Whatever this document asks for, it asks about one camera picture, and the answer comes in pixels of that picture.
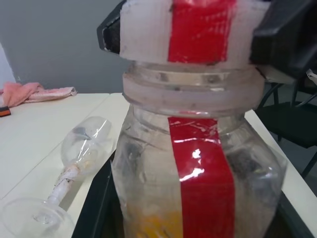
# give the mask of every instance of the red tape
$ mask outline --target red tape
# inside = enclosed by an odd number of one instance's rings
[[[184,238],[234,238],[235,189],[214,119],[169,118]]]
[[[237,0],[173,0],[168,61],[227,60],[228,37]]]

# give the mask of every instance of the black plastic part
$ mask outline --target black plastic part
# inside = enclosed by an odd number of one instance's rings
[[[120,11],[126,0],[120,2],[97,28],[100,49],[120,53]]]
[[[254,31],[251,62],[302,77],[317,65],[316,22],[316,0],[273,0]]]
[[[123,218],[111,175],[114,154],[89,189],[72,238],[124,238]],[[265,238],[314,238],[284,194]]]

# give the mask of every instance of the white table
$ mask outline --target white table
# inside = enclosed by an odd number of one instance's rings
[[[67,133],[89,116],[112,122],[111,136],[117,140],[129,104],[121,94],[79,94],[60,101],[24,104],[12,115],[0,118],[0,208],[19,197],[46,199],[63,164],[60,144]],[[246,119],[274,154],[286,158],[253,111]],[[93,176],[75,182],[61,207],[77,222]],[[317,198],[294,166],[289,163],[283,192],[317,238]],[[0,238],[12,238],[0,223]]]

